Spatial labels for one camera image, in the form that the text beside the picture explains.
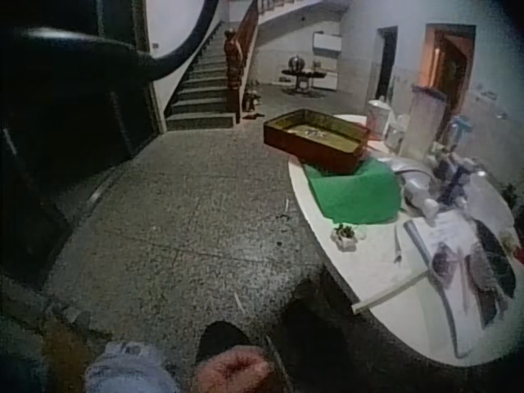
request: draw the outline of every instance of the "staircase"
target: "staircase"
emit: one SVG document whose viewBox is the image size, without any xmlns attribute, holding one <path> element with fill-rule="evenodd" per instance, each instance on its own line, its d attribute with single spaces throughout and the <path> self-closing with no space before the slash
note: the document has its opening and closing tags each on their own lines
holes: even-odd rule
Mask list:
<svg viewBox="0 0 524 393">
<path fill-rule="evenodd" d="M 221 23 L 196 55 L 166 110 L 167 129 L 230 129 L 235 115 L 226 110 L 226 57 Z"/>
</svg>

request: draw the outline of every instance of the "globe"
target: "globe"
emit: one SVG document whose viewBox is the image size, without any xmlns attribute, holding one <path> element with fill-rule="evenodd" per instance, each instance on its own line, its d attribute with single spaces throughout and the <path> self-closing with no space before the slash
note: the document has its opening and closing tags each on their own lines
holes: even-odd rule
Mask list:
<svg viewBox="0 0 524 393">
<path fill-rule="evenodd" d="M 305 61 L 300 56 L 294 56 L 291 59 L 289 59 L 287 65 L 289 66 L 290 71 L 301 72 L 305 67 Z"/>
</svg>

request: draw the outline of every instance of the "dark table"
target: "dark table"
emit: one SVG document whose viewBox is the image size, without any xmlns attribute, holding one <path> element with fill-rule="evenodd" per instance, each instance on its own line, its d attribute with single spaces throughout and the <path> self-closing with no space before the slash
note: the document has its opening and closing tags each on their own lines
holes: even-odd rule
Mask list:
<svg viewBox="0 0 524 393">
<path fill-rule="evenodd" d="M 283 70 L 282 73 L 284 75 L 294 76 L 296 77 L 296 83 L 295 83 L 295 93 L 308 93 L 309 92 L 309 80 L 312 78 L 325 78 L 326 73 L 321 71 L 314 71 L 314 70 L 302 70 L 302 71 L 292 71 L 292 70 Z M 300 86 L 301 82 L 306 83 L 306 87 L 302 88 Z"/>
</svg>

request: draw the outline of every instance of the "wooden banister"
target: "wooden banister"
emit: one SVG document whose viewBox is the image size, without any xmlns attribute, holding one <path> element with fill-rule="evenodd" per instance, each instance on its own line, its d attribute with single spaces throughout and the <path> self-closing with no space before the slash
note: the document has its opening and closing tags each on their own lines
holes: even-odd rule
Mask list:
<svg viewBox="0 0 524 393">
<path fill-rule="evenodd" d="M 225 32 L 224 52 L 228 65 L 228 111 L 235 113 L 237 123 L 240 122 L 241 113 L 240 87 L 242 75 L 251 49 L 253 35 L 259 23 L 258 3 L 258 0 L 251 1 L 238 30 L 231 28 Z"/>
</svg>

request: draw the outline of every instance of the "round table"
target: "round table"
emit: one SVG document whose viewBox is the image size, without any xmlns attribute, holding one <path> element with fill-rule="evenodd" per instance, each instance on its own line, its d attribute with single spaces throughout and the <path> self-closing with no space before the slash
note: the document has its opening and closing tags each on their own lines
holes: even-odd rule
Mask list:
<svg viewBox="0 0 524 393">
<path fill-rule="evenodd" d="M 309 91 L 309 80 L 312 78 L 325 78 L 326 73 L 321 71 L 314 70 L 302 70 L 302 71 L 292 71 L 292 70 L 283 70 L 284 75 L 296 77 L 295 82 L 295 93 L 307 93 Z M 305 81 L 307 83 L 307 88 L 301 88 L 300 82 Z"/>
<path fill-rule="evenodd" d="M 365 123 L 365 116 L 340 117 Z M 387 151 L 381 142 L 372 144 L 376 145 L 373 147 L 377 150 Z M 402 266 L 393 263 L 395 226 L 410 218 L 402 212 L 394 223 L 368 225 L 367 238 L 359 242 L 355 252 L 339 251 L 330 238 L 333 223 L 320 211 L 302 164 L 293 156 L 288 167 L 297 204 L 324 253 L 327 270 L 349 300 L 355 302 L 367 299 L 381 288 L 391 285 L 392 280 L 423 265 L 422 257 L 409 236 L 403 229 L 400 230 L 402 225 L 397 227 L 403 252 Z M 404 346 L 425 358 L 458 367 L 488 363 L 514 351 L 519 344 L 524 344 L 524 266 L 516 260 L 511 263 L 517 287 L 504 319 L 497 317 L 488 325 L 474 349 L 465 357 L 458 358 L 455 354 L 444 303 L 428 278 L 423 278 L 365 313 L 381 323 Z"/>
</svg>

